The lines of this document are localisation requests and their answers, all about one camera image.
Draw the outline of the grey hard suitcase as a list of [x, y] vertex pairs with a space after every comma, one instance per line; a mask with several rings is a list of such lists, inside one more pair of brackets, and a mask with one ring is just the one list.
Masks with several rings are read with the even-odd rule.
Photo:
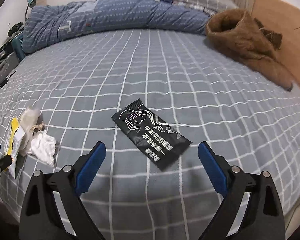
[[0, 62], [0, 88], [7, 83], [8, 76], [19, 64], [19, 59], [15, 52], [8, 55], [5, 59]]

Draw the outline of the blue desk lamp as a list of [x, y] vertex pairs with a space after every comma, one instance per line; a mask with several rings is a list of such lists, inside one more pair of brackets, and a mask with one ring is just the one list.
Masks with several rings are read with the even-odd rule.
[[36, 5], [36, 0], [27, 0], [27, 7], [25, 10], [25, 21], [27, 20], [27, 13], [30, 8], [33, 8]]

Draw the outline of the wooden headboard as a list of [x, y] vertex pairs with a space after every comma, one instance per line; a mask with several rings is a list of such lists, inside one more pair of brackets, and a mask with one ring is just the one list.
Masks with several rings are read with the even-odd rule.
[[300, 87], [300, 9], [281, 0], [255, 0], [252, 16], [283, 35], [279, 59]]

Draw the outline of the grey checked bed sheet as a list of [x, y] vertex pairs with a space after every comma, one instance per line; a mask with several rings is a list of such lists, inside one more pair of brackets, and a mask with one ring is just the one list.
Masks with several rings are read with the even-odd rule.
[[230, 165], [268, 171], [282, 209], [300, 197], [300, 89], [290, 92], [213, 50], [203, 37], [121, 30], [27, 56], [0, 89], [0, 143], [38, 109], [55, 163], [21, 158], [0, 179], [20, 217], [35, 170], [72, 165], [102, 141], [106, 158], [81, 200], [106, 239], [197, 239], [222, 202], [198, 158], [209, 143]]

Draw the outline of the white crumpled tissue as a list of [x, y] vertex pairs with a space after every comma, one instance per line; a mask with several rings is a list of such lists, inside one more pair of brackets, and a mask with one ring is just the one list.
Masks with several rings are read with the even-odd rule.
[[45, 131], [39, 131], [31, 140], [29, 154], [36, 156], [39, 161], [46, 165], [54, 167], [56, 142], [56, 139]]

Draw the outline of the teal plastic crate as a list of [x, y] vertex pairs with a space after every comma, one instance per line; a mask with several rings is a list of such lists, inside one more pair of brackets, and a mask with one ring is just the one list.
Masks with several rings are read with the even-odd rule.
[[14, 52], [17, 55], [17, 58], [19, 61], [23, 61], [23, 59], [26, 57], [25, 52], [23, 50], [23, 33], [18, 33], [15, 35], [11, 40], [11, 45], [14, 50]]

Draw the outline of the blue striped duvet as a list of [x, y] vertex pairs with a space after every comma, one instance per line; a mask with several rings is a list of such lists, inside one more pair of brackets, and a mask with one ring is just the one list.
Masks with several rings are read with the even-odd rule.
[[74, 37], [121, 29], [164, 29], [203, 35], [211, 16], [154, 0], [94, 0], [35, 6], [23, 32], [23, 50], [34, 53]]

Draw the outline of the clear plastic bag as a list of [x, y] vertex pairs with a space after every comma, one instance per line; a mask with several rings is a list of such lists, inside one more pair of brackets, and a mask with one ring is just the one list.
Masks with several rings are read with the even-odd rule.
[[35, 130], [42, 130], [44, 123], [39, 123], [40, 110], [32, 107], [27, 107], [27, 109], [19, 116], [19, 125], [24, 131], [24, 136], [22, 138], [19, 154], [23, 157], [30, 151], [31, 140]]

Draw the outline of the black printed sachet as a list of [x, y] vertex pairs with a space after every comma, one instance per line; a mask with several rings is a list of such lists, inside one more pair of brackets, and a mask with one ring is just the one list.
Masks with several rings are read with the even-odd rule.
[[175, 163], [191, 145], [189, 139], [149, 110], [140, 99], [111, 119], [161, 171]]

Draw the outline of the yellow white snack wrapper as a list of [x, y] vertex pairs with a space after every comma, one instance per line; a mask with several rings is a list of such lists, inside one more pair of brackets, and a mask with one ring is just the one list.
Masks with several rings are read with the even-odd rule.
[[13, 178], [16, 178], [16, 166], [18, 160], [19, 148], [25, 132], [21, 127], [17, 118], [13, 118], [10, 122], [10, 129], [6, 138], [5, 154], [10, 155], [12, 164], [7, 168]]

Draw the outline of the brown fleece garment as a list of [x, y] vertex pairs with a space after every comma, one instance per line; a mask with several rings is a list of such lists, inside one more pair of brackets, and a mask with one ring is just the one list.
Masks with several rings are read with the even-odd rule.
[[293, 79], [277, 58], [273, 44], [258, 23], [243, 9], [231, 9], [212, 16], [205, 26], [213, 47], [286, 91], [293, 88]]

